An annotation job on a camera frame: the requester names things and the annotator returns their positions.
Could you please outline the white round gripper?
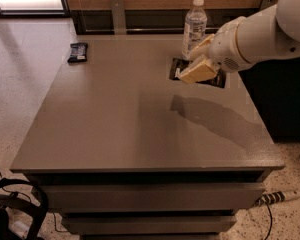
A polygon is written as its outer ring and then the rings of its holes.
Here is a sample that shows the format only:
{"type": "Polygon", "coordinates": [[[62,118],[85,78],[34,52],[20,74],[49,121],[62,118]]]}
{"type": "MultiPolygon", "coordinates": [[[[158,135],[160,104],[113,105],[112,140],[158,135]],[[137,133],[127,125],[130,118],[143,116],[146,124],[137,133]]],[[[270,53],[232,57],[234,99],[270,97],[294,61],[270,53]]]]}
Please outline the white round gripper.
{"type": "Polygon", "coordinates": [[[178,74],[178,78],[187,84],[207,81],[215,78],[219,66],[226,72],[237,72],[252,67],[252,64],[243,57],[238,44],[238,28],[245,20],[240,16],[224,24],[216,33],[209,34],[203,41],[196,45],[189,54],[193,61],[186,69],[178,74]],[[204,55],[210,59],[194,61],[204,55]]]}

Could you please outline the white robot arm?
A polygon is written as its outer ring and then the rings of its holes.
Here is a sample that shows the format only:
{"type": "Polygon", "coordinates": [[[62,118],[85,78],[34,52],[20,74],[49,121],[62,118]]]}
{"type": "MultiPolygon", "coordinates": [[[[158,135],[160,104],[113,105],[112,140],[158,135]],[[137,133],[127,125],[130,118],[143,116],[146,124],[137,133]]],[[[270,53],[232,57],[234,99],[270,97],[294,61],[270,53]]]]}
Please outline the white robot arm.
{"type": "Polygon", "coordinates": [[[192,49],[190,64],[176,73],[192,84],[221,71],[248,70],[259,62],[300,57],[300,0],[278,2],[224,24],[192,49]]]}

